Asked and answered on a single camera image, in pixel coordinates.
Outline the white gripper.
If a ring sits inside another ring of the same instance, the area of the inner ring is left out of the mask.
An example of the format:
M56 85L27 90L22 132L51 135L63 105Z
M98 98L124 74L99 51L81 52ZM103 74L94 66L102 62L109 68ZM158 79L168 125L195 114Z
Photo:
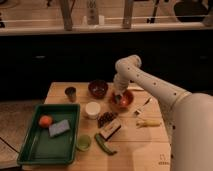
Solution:
M114 80L114 93L123 97L124 92L128 88L128 81L126 79L115 79Z

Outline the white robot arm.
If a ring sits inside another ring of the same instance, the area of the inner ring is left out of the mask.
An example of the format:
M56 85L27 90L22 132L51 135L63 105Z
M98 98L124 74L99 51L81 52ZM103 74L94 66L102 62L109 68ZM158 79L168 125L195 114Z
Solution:
M191 93L140 69L138 55L116 61L114 87L123 95L129 82L166 103L173 115L170 171L213 171L213 96Z

